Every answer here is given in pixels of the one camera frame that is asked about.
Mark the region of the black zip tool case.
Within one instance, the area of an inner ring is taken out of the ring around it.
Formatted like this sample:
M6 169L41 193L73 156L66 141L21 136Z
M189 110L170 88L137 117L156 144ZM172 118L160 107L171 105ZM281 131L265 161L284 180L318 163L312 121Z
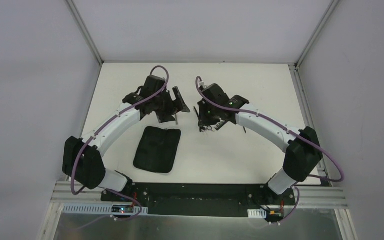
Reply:
M133 166L151 173L170 173L176 159L181 134L179 129L146 127L138 144Z

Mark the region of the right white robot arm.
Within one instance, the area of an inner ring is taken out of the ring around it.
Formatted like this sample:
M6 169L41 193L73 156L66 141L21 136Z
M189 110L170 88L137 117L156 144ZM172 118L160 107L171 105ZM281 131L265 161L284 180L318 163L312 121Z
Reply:
M242 96L228 97L216 83L209 86L198 83L196 89L202 96L198 103L199 125L214 125L216 130L227 123L239 125L269 140L285 154L282 168L264 187L263 196L268 204L282 201L284 192L304 182L321 161L323 155L313 128L299 129L269 118Z

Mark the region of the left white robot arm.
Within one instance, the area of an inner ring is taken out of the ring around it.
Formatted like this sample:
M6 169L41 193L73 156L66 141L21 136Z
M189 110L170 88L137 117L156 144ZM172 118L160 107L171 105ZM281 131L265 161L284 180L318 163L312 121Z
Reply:
M167 80L149 75L144 85L128 94L118 109L100 126L80 138L69 137L64 144L62 172L83 188L113 190L120 202L132 198L130 180L123 173L107 169L103 157L112 144L145 116L155 113L159 123L175 121L177 113L190 113L178 87L167 90Z

